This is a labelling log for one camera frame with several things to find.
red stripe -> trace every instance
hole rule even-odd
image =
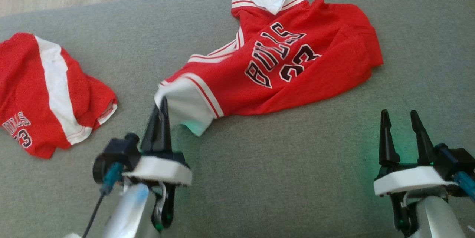
[[[226,47],[224,47],[223,49],[221,49],[221,50],[219,50],[219,51],[217,51],[217,52],[214,52],[214,53],[212,53],[212,54],[209,54],[209,56],[212,56],[212,55],[214,55],[214,54],[217,54],[217,53],[223,51],[224,49],[228,48],[228,47],[231,46],[232,44],[233,44],[233,42],[229,43],[229,44],[228,44]]]
[[[232,2],[231,4],[235,4],[235,3],[254,3],[253,1],[250,1],[250,0],[238,0],[238,1],[234,1]]]
[[[294,3],[294,2],[296,2],[296,1],[298,1],[298,0],[293,0],[292,2],[290,2],[290,3],[287,3],[286,5],[284,5],[282,8],[284,8],[284,7],[288,6],[288,5],[290,5],[291,3]]]
[[[207,57],[207,56],[200,56],[198,54],[193,54],[190,59],[192,58],[201,58],[201,59],[216,59],[216,58],[220,58],[220,57],[225,57],[225,56],[228,56],[228,55],[231,55],[232,53],[228,53],[228,54],[223,54],[221,56],[217,56],[217,57]]]
[[[213,106],[213,103],[211,102],[211,100],[209,100],[208,96],[206,95],[205,91],[203,90],[202,86],[197,83],[194,79],[190,78],[189,76],[186,77],[187,79],[191,80],[192,82],[194,82],[196,84],[196,86],[198,86],[198,88],[200,89],[200,91],[203,93],[203,95],[205,96],[206,100],[208,101],[209,105],[211,106],[211,108],[213,109],[213,112],[214,114],[216,115],[216,118],[219,118],[218,114],[217,114],[217,111],[216,109],[214,108]]]

gray fabric surface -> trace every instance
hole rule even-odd
[[[384,108],[402,161],[417,158],[411,109],[434,143],[475,154],[474,0],[326,1],[365,11],[385,64],[367,83],[330,100],[220,119],[200,138],[174,129],[173,146],[184,152],[194,181],[177,191],[165,237],[402,237],[392,229],[390,200],[373,191]],[[91,176],[96,154],[112,137],[142,135],[156,85],[190,54],[233,39],[238,22],[229,10],[230,0],[124,0],[0,19],[1,40],[31,32],[61,44],[119,100],[104,126],[48,161],[0,134],[0,236],[82,233],[99,197]],[[90,237],[100,237],[118,200],[114,193],[105,199]],[[468,231],[474,204],[450,204]]]

black cable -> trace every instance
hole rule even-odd
[[[86,228],[86,231],[84,232],[82,238],[86,238],[86,236],[88,235],[89,229],[90,229],[91,226],[92,226],[92,223],[93,223],[93,221],[94,221],[94,218],[95,218],[95,215],[96,215],[96,213],[97,213],[97,210],[99,209],[99,206],[101,205],[102,199],[103,199],[104,197],[105,197],[105,192],[102,192],[102,193],[101,193],[101,197],[99,197],[99,200],[97,201],[97,204],[95,205],[94,211],[92,212],[92,215],[91,215],[91,219],[89,220],[88,227]]]

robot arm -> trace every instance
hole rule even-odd
[[[102,238],[159,237],[173,221],[176,186],[191,185],[192,173],[185,157],[171,149],[166,98],[160,108],[154,106],[140,151],[138,142],[139,137],[133,133],[124,139],[114,138],[94,162],[93,178],[102,184],[101,198],[110,193],[116,182],[123,190]],[[77,237],[71,234],[65,238]]]
[[[377,196],[389,196],[394,226],[406,238],[465,238],[448,205],[448,196],[475,201],[475,159],[464,149],[435,147],[416,111],[411,111],[419,158],[400,164],[394,149],[387,110],[381,112],[380,172],[374,181]]]

red basketball jersey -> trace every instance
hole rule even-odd
[[[85,140],[116,110],[114,92],[61,46],[27,33],[0,44],[0,124],[30,155]]]
[[[257,115],[331,98],[383,63],[378,39],[355,5],[324,0],[233,0],[236,39],[193,54],[163,81],[171,121],[200,135],[213,118]]]

